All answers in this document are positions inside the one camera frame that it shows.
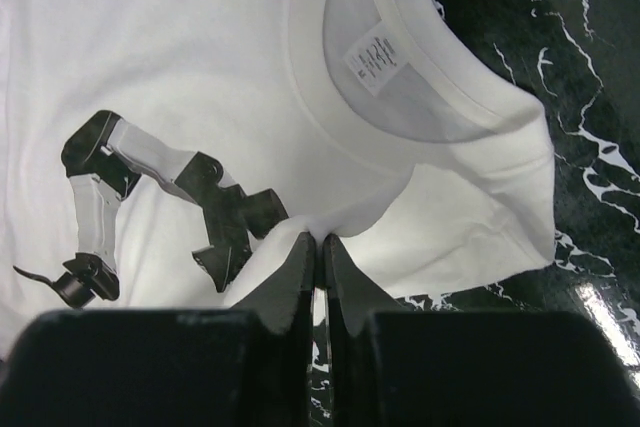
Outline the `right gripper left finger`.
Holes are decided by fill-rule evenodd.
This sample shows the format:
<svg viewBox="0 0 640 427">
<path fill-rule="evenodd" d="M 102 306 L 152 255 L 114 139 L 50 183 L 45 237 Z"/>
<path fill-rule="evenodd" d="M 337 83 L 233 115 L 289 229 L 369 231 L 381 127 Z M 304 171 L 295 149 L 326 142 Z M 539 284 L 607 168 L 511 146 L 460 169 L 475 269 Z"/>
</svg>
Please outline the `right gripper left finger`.
<svg viewBox="0 0 640 427">
<path fill-rule="evenodd" d="M 284 263 L 238 309 L 253 315 L 239 426 L 307 426 L 315 240 L 301 233 Z"/>
</svg>

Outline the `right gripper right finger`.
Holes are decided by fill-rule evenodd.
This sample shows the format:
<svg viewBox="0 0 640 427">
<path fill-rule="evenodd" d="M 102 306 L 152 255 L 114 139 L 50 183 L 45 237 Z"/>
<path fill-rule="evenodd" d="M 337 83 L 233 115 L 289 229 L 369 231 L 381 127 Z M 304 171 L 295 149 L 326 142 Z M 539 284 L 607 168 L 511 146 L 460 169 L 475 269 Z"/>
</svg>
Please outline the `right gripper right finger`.
<svg viewBox="0 0 640 427">
<path fill-rule="evenodd" d="M 336 426 L 403 426 L 406 362 L 396 344 L 408 311 L 368 277 L 332 234 L 322 246 Z"/>
</svg>

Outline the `white t-shirt robot print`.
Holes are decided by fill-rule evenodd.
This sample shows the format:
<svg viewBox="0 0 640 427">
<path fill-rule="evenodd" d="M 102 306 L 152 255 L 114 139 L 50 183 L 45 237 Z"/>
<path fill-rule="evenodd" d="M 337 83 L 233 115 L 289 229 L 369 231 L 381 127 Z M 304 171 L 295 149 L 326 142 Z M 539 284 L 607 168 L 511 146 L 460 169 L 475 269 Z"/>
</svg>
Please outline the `white t-shirt robot print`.
<svg viewBox="0 0 640 427">
<path fill-rule="evenodd" d="M 230 306 L 304 230 L 341 236 L 393 297 L 451 293 L 554 258 L 542 103 L 494 74 L 433 0 L 1 0 L 1 349 L 63 307 L 46 286 L 91 217 L 65 142 L 109 110 L 218 159 L 289 220 L 217 293 L 197 206 L 142 178 L 116 221 L 118 307 Z"/>
</svg>

